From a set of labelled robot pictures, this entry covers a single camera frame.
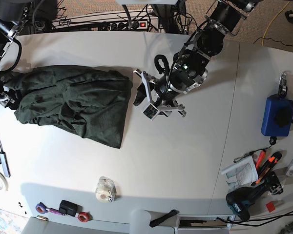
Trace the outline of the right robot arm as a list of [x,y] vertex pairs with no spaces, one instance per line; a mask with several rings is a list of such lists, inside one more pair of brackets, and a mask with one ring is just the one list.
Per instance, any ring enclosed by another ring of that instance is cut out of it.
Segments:
[[11,44],[15,43],[19,48],[14,64],[0,71],[0,104],[12,110],[17,109],[20,95],[13,90],[5,90],[1,77],[9,74],[21,58],[22,45],[17,36],[28,21],[30,5],[30,0],[0,0],[0,61]]

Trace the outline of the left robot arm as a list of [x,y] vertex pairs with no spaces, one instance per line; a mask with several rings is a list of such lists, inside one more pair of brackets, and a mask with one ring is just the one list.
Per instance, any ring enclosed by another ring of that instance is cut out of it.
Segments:
[[205,21],[173,56],[172,63],[164,55],[154,58],[161,78],[146,71],[134,71],[142,80],[134,106],[146,99],[147,105],[142,113],[150,120],[157,116],[168,117],[172,112],[186,116],[185,107],[178,104],[176,97],[189,93],[205,82],[208,74],[206,66],[223,49],[225,36],[231,35],[239,21],[246,20],[258,3],[257,0],[216,0],[214,11],[205,16]]

